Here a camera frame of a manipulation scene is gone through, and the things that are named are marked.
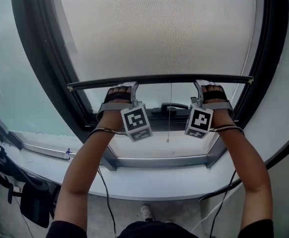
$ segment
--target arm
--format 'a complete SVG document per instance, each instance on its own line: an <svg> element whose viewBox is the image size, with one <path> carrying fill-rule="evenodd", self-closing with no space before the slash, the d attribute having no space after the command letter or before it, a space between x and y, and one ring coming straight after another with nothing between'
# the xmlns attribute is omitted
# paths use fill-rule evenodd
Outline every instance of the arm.
<svg viewBox="0 0 289 238"><path fill-rule="evenodd" d="M234 125L227 110L216 110L213 117L214 127ZM227 130L219 134L245 188L241 229L259 220L271 220L273 202L270 178L260 155L239 130Z"/></svg>
<svg viewBox="0 0 289 238"><path fill-rule="evenodd" d="M119 111L106 111L98 127L119 130ZM114 134L99 131L92 134L70 163L58 196L55 221L73 223L87 230L88 192L95 179L100 159Z"/></svg>

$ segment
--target black cable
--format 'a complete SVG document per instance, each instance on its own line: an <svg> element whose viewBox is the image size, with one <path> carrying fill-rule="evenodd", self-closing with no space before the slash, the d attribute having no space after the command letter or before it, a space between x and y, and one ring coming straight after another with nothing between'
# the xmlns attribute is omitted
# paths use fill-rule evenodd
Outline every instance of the black cable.
<svg viewBox="0 0 289 238"><path fill-rule="evenodd" d="M217 128L211 129L210 131L211 132L222 132L222 131L226 131L226 130L230 130L230 129L238 129L244 135L243 129L238 127L238 126L234 126L234 125L222 125L222 126L219 126Z"/></svg>
<svg viewBox="0 0 289 238"><path fill-rule="evenodd" d="M112 212L112 210L111 210L111 207L110 207L108 188L107 188L107 185L106 185L106 183L105 183L104 177L103 177L103 175L102 175L100 169L98 169L98 174L100 175L101 180L103 180L104 186L105 186L105 188L106 188L106 194L107 194L107 205L108 205L108 209L109 209L109 211L110 211L111 218L112 218L112 220L113 220L113 222L114 222L114 232L115 232L115 237L116 237L116 222L115 222L114 214L113 214L113 212Z"/></svg>
<svg viewBox="0 0 289 238"><path fill-rule="evenodd" d="M21 212L21 206L20 206L19 202L16 200L16 197L15 197L15 196L14 196L14 198L15 198L15 201L17 202L17 204L19 205L20 212ZM30 234L31 234L31 237L33 238L33 235L32 235L32 233L31 233L31 230L30 230L30 228L29 228L29 225L28 225L27 222L25 221L22 213L21 213L21 216L22 216L22 219L24 220L24 222L25 222L25 224L26 224L26 226L27 226L27 228L28 228L28 230L29 230L29 232L30 232Z"/></svg>
<svg viewBox="0 0 289 238"><path fill-rule="evenodd" d="M98 132L98 131L105 131L105 132L114 133L114 134L117 134L117 135L126 135L125 132L119 132L119 131L115 131L115 130L107 129L107 128L96 128L96 129L94 129L94 130L90 133L89 137L90 137L92 134L94 134L95 132ZM107 194L107 205L108 205L108 209L109 209L109 212L110 212L111 218L112 218L113 223L114 223L114 232L115 232L115 237L116 237L116 222L115 222L114 214L113 214L113 212L112 212L112 210L111 210L111 207L110 207L110 200L109 200L109 192L108 192L108 188L107 188L107 185L106 185L105 179L104 179L104 177L103 177L103 174L101 173L101 171L100 171L99 168L98 168L98 171L97 171L97 172L98 172L98 174L100 175L101 180L103 181L104 186L105 186L105 188L106 188L106 194Z"/></svg>
<svg viewBox="0 0 289 238"><path fill-rule="evenodd" d="M211 228L211 230L210 230L209 238L212 237L212 233L213 233L213 229L214 229L216 217L217 217L217 215L219 214L219 212L220 212L220 210L221 210L221 208L222 208L222 206L223 206L225 197L226 197L226 195L227 195L227 193L228 193L228 191L229 191L229 188L230 188L230 185L231 185L231 183L232 183L232 180L233 180L233 178L234 178L235 173L236 173L236 170L234 171L234 173L233 173L233 175L232 175L232 177L231 177L231 179L230 179L230 182L229 182L229 185L228 185L228 187L227 187L227 190L225 191L225 194L224 194L224 198L223 198L223 200L222 200L222 203L220 204L219 209L218 209L218 211L217 211L217 213L216 213L216 215L215 215L215 217L214 217L214 220L213 220L213 223L212 223L212 228Z"/></svg>

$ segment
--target black shirt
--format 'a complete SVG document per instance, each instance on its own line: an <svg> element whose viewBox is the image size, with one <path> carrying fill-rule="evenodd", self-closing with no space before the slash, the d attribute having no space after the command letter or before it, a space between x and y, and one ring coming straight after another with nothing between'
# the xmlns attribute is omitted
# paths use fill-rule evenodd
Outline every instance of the black shirt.
<svg viewBox="0 0 289 238"><path fill-rule="evenodd" d="M54 221L46 238L86 238L86 232L69 222ZM160 221L142 222L130 224L123 230L118 238L196 238L184 228L174 223L163 223ZM261 220L250 224L242 229L238 238L273 238L272 220Z"/></svg>

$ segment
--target person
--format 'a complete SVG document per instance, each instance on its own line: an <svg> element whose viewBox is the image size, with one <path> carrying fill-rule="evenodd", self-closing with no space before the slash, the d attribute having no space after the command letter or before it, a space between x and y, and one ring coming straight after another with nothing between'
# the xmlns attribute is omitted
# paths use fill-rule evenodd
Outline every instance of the person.
<svg viewBox="0 0 289 238"><path fill-rule="evenodd" d="M219 86L202 87L203 92L222 91ZM130 92L130 88L112 88L108 94ZM222 102L212 99L208 102ZM112 102L128 102L115 99ZM214 110L212 126L235 125L228 111ZM120 130L122 119L120 111L105 111L98 127ZM239 238L273 237L272 192L269 174L260 155L238 129L219 132L224 141L236 172L245 188L245 200ZM114 134L98 131L93 133L70 163L59 193L55 218L47 238L76 237L85 238L87 230L87 198L89 188L96 176L100 159ZM123 230L119 238L181 237L195 238L174 223L153 221L147 206L141 208L145 222L135 222Z"/></svg>

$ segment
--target glass pane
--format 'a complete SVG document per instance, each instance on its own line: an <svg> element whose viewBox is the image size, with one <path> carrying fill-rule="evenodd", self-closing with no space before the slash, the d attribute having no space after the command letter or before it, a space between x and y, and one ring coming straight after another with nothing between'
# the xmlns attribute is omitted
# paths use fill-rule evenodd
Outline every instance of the glass pane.
<svg viewBox="0 0 289 238"><path fill-rule="evenodd" d="M231 100L237 84L222 83L227 98ZM107 94L109 87L87 89L85 93L91 103L93 112L97 113L101 103ZM190 97L196 97L198 91L193 83L173 83L172 103L179 103L190 106ZM136 91L136 98L145 103L147 109L159 108L163 102L171 100L171 84L147 84L139 85Z"/></svg>
<svg viewBox="0 0 289 238"><path fill-rule="evenodd" d="M240 75L256 0L54 0L81 81Z"/></svg>
<svg viewBox="0 0 289 238"><path fill-rule="evenodd" d="M24 52L11 0L0 0L0 120L25 143L73 150L82 145L54 108Z"/></svg>
<svg viewBox="0 0 289 238"><path fill-rule="evenodd" d="M232 98L236 84L222 84L228 99ZM171 84L140 85L137 98L147 108L160 107L162 102L169 102ZM172 102L190 106L190 97L196 96L197 90L192 83L173 83ZM197 139L184 134L184 131L153 132L149 137L132 143L126 136L116 135L110 147L117 157L125 158L169 158L207 154L215 142L215 133L209 133L204 139Z"/></svg>

